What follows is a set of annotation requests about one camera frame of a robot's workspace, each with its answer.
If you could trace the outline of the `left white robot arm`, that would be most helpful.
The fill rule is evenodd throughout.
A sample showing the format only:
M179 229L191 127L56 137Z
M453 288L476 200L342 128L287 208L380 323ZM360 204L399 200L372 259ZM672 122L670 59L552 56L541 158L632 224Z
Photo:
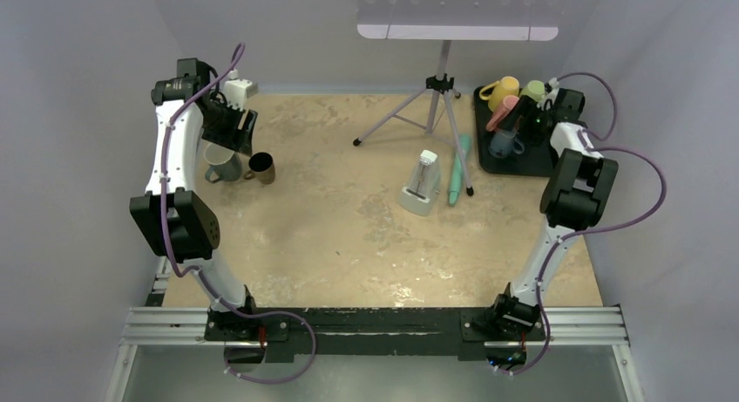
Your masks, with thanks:
M209 298L212 323L226 319L227 330L240 340L257 334L260 317L247 286L218 250L220 223L196 192L196 169L201 141L233 156L251 153L257 114L245 103L256 92L235 63L215 74L197 58L178 60L176 76L151 90L157 127L153 168L144 193L129 202L153 253L166 258L176 276L194 277Z

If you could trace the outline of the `brown dark mug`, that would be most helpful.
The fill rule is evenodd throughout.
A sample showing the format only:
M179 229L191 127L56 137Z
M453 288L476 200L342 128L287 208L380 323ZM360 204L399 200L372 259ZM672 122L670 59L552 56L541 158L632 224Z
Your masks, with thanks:
M256 179L263 185L269 185L275 182L275 176L273 156L266 152L258 152L248 159L247 171L244 173L243 179L246 181Z

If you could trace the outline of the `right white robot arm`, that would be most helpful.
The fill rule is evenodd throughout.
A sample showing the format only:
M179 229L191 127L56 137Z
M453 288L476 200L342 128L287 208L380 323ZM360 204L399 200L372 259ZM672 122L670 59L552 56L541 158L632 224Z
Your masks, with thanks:
M585 101L582 92L548 83L542 99L522 95L511 111L495 113L487 125L489 151L496 158L534 146L547 146L555 158L539 204L544 216L539 239L523 270L485 315L498 337L529 332L540 321L546 289L576 233L595 227L605 212L619 165L595 151L580 122Z

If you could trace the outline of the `grey blue small mug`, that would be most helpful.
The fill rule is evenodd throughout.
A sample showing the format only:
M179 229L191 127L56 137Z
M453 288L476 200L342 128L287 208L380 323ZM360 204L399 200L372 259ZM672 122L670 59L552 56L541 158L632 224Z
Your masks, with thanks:
M514 131L501 130L492 135L488 151L494 158L504 159L512 153L522 154L525 145Z

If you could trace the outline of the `teal cream mug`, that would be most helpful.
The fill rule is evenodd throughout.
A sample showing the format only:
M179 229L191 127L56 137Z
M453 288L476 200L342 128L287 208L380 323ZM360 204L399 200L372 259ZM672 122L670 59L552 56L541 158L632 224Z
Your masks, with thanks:
M209 183L237 181L243 174L239 154L223 146L208 145L204 151L204 159L208 165L205 180Z

